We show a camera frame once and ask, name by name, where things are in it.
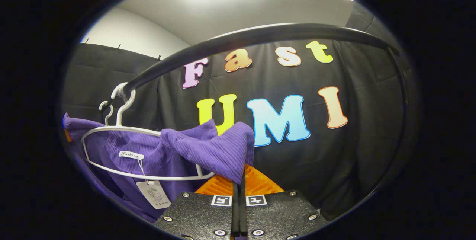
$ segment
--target letter m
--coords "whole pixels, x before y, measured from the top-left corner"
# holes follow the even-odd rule
[[[255,146],[266,146],[271,143],[271,138],[266,135],[266,127],[277,142],[284,138],[286,127],[289,124],[289,141],[304,140],[309,138],[311,132],[306,129],[302,113],[303,97],[300,95],[287,96],[284,99],[281,113],[269,104],[267,99],[252,99],[246,107],[250,108],[255,118]]]

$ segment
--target white hang tag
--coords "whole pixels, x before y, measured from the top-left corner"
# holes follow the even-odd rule
[[[155,209],[168,208],[171,205],[158,180],[137,182],[136,185]]]
[[[129,158],[134,158],[134,159],[137,159],[137,160],[142,160],[142,159],[144,159],[144,155],[143,155],[143,154],[138,154],[138,153],[129,152],[129,151],[121,151],[121,152],[119,152],[119,157],[129,157]]]

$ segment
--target white wall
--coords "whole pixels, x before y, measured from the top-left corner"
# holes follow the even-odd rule
[[[118,47],[161,59],[189,44],[152,21],[130,11],[113,8],[86,33],[80,43]]]

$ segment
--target white plastic hanger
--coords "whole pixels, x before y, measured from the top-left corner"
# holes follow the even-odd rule
[[[111,99],[114,99],[116,96],[121,96],[124,99],[125,96],[124,96],[123,88],[126,84],[127,83],[122,83],[122,84],[119,84],[118,86],[116,86],[114,91],[112,91]],[[138,174],[131,174],[131,173],[126,173],[126,172],[121,172],[121,171],[118,171],[118,170],[110,169],[108,167],[104,167],[102,165],[96,164],[96,163],[92,162],[89,159],[88,150],[86,150],[86,144],[85,144],[84,139],[88,135],[90,135],[92,133],[95,133],[95,132],[118,130],[118,131],[139,132],[139,133],[144,133],[144,134],[148,134],[148,135],[155,135],[157,137],[160,137],[160,132],[158,132],[158,131],[153,131],[153,130],[144,129],[144,128],[134,128],[134,127],[124,127],[124,126],[122,126],[122,113],[125,110],[127,110],[129,107],[131,107],[135,98],[136,98],[136,91],[133,90],[131,92],[131,97],[129,98],[129,100],[126,101],[126,103],[121,108],[119,108],[115,126],[108,126],[107,125],[107,119],[109,118],[109,116],[112,115],[112,106],[111,106],[111,112],[106,116],[106,121],[105,121],[106,126],[91,129],[90,131],[86,132],[85,135],[83,135],[83,137],[81,138],[81,143],[83,144],[84,153],[86,154],[86,159],[88,160],[88,162],[90,164],[94,165],[94,166],[99,167],[100,169],[104,169],[106,171],[109,171],[109,172],[112,172],[112,173],[115,173],[115,174],[119,174],[119,175],[123,175],[123,176],[126,176],[126,177],[135,177],[137,179],[146,179],[146,180],[199,180],[199,179],[209,179],[210,177],[213,177],[213,175],[215,174],[214,172],[210,172],[209,174],[203,175],[201,166],[199,166],[197,164],[195,164],[195,166],[197,168],[197,176],[190,176],[190,177],[158,177],[158,176],[145,176],[145,175],[138,175]]]

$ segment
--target screw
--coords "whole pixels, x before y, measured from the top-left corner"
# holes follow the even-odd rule
[[[256,236],[263,235],[263,233],[265,233],[265,232],[263,232],[263,230],[254,230],[253,231],[253,235],[256,235]]]
[[[215,231],[215,234],[218,235],[218,236],[223,236],[223,235],[225,235],[226,233],[225,233],[224,230],[216,230],[216,231]]]

